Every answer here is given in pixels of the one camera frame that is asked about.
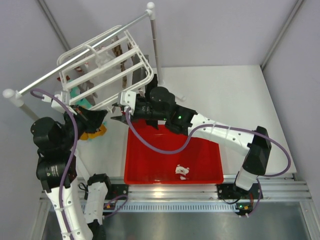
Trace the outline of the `black sock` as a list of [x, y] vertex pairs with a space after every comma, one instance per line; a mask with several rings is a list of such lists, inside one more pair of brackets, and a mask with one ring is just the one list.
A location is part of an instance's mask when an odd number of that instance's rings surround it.
[[153, 127], [153, 128], [156, 129], [156, 130], [159, 129], [158, 120], [147, 119], [147, 120], [145, 120], [145, 124], [146, 124], [147, 126]]
[[153, 88], [158, 86], [158, 75], [155, 73], [152, 80], [145, 86], [145, 91], [151, 91]]

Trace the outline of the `grey sock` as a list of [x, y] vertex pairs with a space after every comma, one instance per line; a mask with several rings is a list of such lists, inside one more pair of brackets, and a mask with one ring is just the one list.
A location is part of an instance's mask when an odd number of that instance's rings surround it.
[[[133, 66], [137, 65], [138, 63], [141, 62], [140, 57], [135, 54], [132, 58], [132, 64]], [[133, 71], [132, 73], [132, 79], [131, 79], [131, 85], [135, 85], [136, 83], [140, 82], [141, 80], [143, 80], [144, 78], [146, 78], [147, 73], [146, 73], [146, 68], [144, 67], [144, 65], [142, 65], [142, 67], [136, 69]]]

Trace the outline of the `white plastic sock hanger frame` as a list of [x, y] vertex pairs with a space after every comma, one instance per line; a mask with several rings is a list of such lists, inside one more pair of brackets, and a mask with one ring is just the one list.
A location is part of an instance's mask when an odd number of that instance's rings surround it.
[[[142, 93], [145, 86], [153, 79], [154, 70], [146, 56], [133, 39], [128, 30], [118, 33], [120, 26], [116, 25], [107, 31], [93, 37], [92, 39], [78, 45], [77, 47], [63, 53], [57, 60], [57, 65], [62, 65], [67, 61], [71, 64], [59, 72], [62, 91], [70, 95], [70, 105], [83, 105], [85, 108], [98, 110], [110, 110], [111, 105], [118, 100], [118, 95], [122, 91], [133, 91]], [[116, 36], [119, 40], [112, 43]], [[132, 44], [132, 49], [128, 50], [127, 44]], [[121, 45], [123, 54], [115, 57], [112, 49]], [[132, 57], [138, 55], [141, 62], [133, 66]], [[125, 71], [121, 72], [120, 63], [125, 62]], [[79, 76], [75, 68], [85, 65], [88, 73]], [[132, 73], [144, 65], [147, 76], [138, 83], [132, 85]], [[127, 86], [122, 88], [122, 79], [127, 76]], [[80, 93], [78, 85], [90, 80], [94, 87]], [[85, 97], [93, 93], [97, 94], [95, 105], [91, 105]]]

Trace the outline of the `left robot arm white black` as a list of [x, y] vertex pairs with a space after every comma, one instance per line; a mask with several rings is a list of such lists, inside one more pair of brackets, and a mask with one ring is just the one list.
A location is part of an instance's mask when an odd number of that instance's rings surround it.
[[107, 110], [88, 110], [72, 105], [65, 112], [65, 123], [50, 117], [36, 120], [30, 128], [37, 146], [36, 177], [49, 198], [64, 240], [104, 240], [105, 199], [113, 194], [113, 186], [105, 173], [87, 179], [86, 205], [78, 196], [76, 144], [84, 133], [96, 133]]

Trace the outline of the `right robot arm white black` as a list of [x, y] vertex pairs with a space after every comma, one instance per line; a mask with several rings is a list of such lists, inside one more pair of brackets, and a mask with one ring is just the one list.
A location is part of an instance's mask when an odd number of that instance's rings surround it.
[[[254, 131], [233, 130], [230, 126], [211, 120], [193, 109], [178, 105], [175, 95], [162, 86], [152, 88], [145, 96], [134, 91], [122, 91], [113, 107], [119, 107], [122, 112], [122, 115], [113, 119], [127, 124], [146, 147], [157, 153], [180, 153], [187, 147], [191, 138], [199, 138], [225, 145], [243, 155], [243, 164], [229, 191], [237, 200], [246, 198], [252, 192], [257, 178], [266, 173], [272, 146], [268, 131], [264, 127], [258, 126]], [[144, 120], [154, 128], [158, 127], [158, 121], [164, 121], [164, 126], [170, 132], [184, 135], [187, 139], [176, 150], [156, 148], [134, 129], [133, 120]]]

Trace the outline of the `mustard yellow sock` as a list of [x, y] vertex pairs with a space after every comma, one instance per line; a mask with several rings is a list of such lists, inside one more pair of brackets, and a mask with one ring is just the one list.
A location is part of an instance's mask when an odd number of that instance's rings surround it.
[[80, 140], [82, 141], [87, 141], [87, 140], [92, 140], [94, 138], [103, 136], [105, 133], [107, 132], [107, 128], [105, 127], [104, 124], [102, 124], [98, 131], [96, 131], [95, 133], [88, 133], [88, 132], [84, 132], [81, 137]]

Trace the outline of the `brown white striped sock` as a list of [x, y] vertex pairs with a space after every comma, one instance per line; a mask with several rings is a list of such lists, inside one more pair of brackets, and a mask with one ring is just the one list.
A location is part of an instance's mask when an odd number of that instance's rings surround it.
[[[86, 67], [86, 65], [82, 65], [82, 66], [78, 66], [75, 68], [76, 72], [78, 73], [78, 75], [80, 77], [84, 76], [85, 74], [88, 73], [88, 69]], [[78, 85], [78, 89], [79, 89], [79, 93], [82, 94], [88, 90], [90, 90], [91, 88], [93, 88], [95, 85], [90, 81], [86, 81], [81, 83], [80, 85]], [[85, 99], [91, 104], [91, 105], [95, 105], [95, 98], [97, 98], [98, 95], [94, 92], [88, 96], [85, 97]]]

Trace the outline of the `brown argyle sock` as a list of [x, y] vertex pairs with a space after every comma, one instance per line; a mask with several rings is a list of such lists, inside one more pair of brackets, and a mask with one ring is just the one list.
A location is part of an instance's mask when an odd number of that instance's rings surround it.
[[[118, 40], [119, 40], [119, 37], [116, 36], [115, 38], [112, 39], [112, 43], [114, 43], [114, 42], [116, 42]], [[128, 43], [127, 44], [127, 49], [131, 50], [132, 48], [133, 48], [132, 44]], [[118, 44], [112, 49], [112, 52], [113, 52], [115, 57], [119, 57], [120, 55], [123, 54], [123, 49], [122, 49], [121, 45]], [[124, 72], [126, 70], [125, 63], [126, 63], [126, 60], [124, 60], [123, 62], [120, 63], [121, 72]], [[125, 76], [122, 77], [122, 88], [125, 89], [126, 87], [127, 87], [127, 76], [125, 75]]]

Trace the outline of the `red plastic bin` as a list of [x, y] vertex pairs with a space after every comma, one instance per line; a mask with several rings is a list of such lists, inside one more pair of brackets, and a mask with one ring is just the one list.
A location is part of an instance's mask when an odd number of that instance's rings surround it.
[[[177, 165], [189, 167], [187, 180], [175, 174]], [[191, 138], [187, 147], [176, 154], [161, 154], [145, 146], [128, 130], [124, 182], [149, 184], [221, 184], [224, 181], [219, 145]]]

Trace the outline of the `aluminium rail base frame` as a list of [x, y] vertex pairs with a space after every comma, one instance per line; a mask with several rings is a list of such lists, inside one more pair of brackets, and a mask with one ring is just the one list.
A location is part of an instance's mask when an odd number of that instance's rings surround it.
[[103, 215], [123, 213], [182, 213], [218, 212], [248, 215], [262, 203], [311, 202], [307, 183], [293, 176], [259, 178], [248, 196], [231, 193], [232, 176], [226, 176], [222, 184], [195, 185], [125, 185], [114, 179], [118, 190], [111, 192], [104, 203], [99, 204]]

